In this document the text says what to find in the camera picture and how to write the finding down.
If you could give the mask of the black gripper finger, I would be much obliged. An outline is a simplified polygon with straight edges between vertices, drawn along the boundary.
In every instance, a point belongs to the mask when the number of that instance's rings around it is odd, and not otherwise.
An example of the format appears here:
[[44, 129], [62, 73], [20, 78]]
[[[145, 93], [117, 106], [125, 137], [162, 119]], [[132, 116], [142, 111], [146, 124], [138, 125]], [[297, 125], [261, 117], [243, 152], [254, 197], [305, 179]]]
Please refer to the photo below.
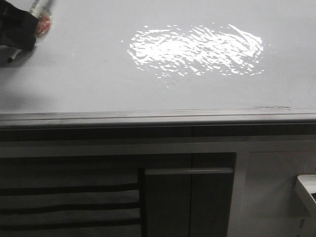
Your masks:
[[38, 19], [27, 11], [2, 0], [0, 2], [0, 44], [24, 51], [34, 49]]

